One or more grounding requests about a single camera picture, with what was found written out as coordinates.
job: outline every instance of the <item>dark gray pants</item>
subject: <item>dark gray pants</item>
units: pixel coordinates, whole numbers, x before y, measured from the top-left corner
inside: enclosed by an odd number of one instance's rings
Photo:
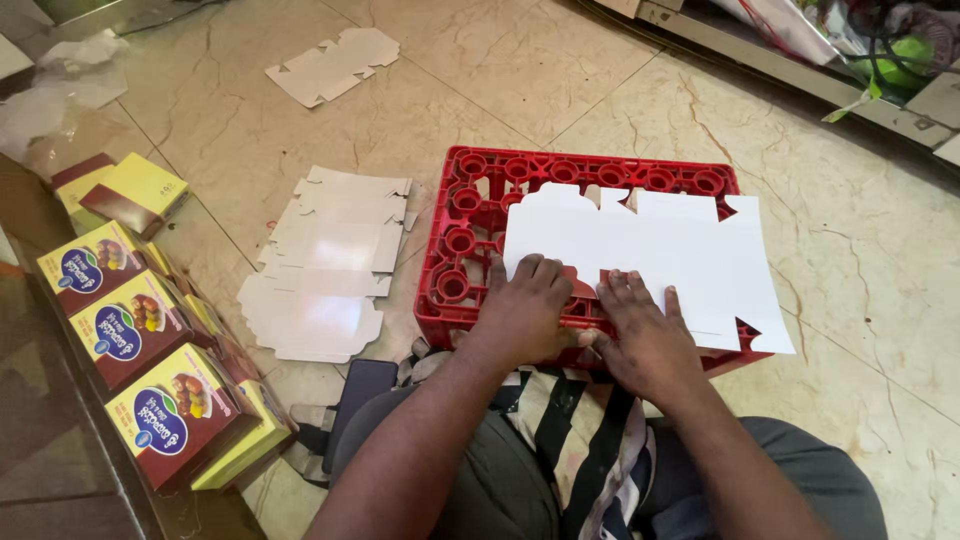
[[[373,430],[415,389],[377,396],[357,411],[335,450],[331,485]],[[657,437],[657,471],[636,516],[644,538],[714,535],[700,479],[683,444],[662,418],[647,422]],[[842,450],[780,420],[750,417],[741,422],[838,540],[886,539],[874,488]],[[557,504],[533,454],[506,420],[488,412],[467,447],[431,537],[551,540],[559,535],[558,523]]]

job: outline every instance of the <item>person's left hand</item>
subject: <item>person's left hand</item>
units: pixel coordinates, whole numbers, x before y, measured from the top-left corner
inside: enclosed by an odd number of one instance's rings
[[[503,258],[494,258],[489,290],[468,340],[510,369],[548,359],[570,346],[569,332],[560,328],[560,311],[573,283],[560,275],[561,268],[558,260],[528,255],[508,282]]]

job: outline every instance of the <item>red plastic crate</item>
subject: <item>red plastic crate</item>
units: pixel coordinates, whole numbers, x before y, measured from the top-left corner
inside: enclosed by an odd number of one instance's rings
[[[484,178],[489,193],[484,193]],[[724,195],[740,193],[733,169],[726,164],[452,146],[446,153],[414,302],[414,316],[430,345],[454,349],[456,334],[476,323],[487,294],[490,253],[503,255],[507,207],[547,182],[577,184],[581,195],[597,184],[714,196],[721,220],[733,214]],[[593,299],[570,297],[560,324],[616,336]],[[771,355],[750,350],[756,330],[739,319],[737,327],[739,352],[702,350],[704,369],[711,376]],[[595,369],[593,361],[595,357],[584,349],[568,349],[550,363]]]

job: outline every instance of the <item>beige tile floor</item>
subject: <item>beige tile floor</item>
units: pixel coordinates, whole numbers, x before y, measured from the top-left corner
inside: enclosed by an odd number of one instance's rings
[[[371,25],[400,41],[401,58],[331,103],[304,109],[263,74]],[[411,303],[448,146],[727,162],[762,199],[800,353],[716,386],[738,414],[846,450],[874,482],[891,538],[960,537],[960,201],[956,176],[926,152],[852,119],[822,124],[828,109],[812,99],[661,51],[571,0],[233,0],[131,43],[130,91],[108,109],[126,131],[108,146],[191,183],[199,199],[159,241],[285,405],[336,403],[341,372],[257,348],[234,296],[309,165],[415,180],[423,219],[363,352],[399,359],[418,335]],[[261,524],[299,537],[323,496],[268,480],[248,496]],[[312,503],[270,499],[293,490]]]

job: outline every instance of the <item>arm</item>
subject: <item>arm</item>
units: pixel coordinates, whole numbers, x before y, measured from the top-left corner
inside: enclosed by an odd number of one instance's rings
[[[677,291],[666,314],[637,272],[612,271],[597,296],[620,335],[594,334],[614,377],[671,420],[700,472],[714,523],[724,538],[830,538],[803,495],[783,476],[724,404],[703,373],[680,313]]]
[[[507,282],[502,259],[494,261],[465,343],[371,433],[304,538],[426,538],[500,383],[541,360],[558,333],[573,289],[560,269],[527,256]]]

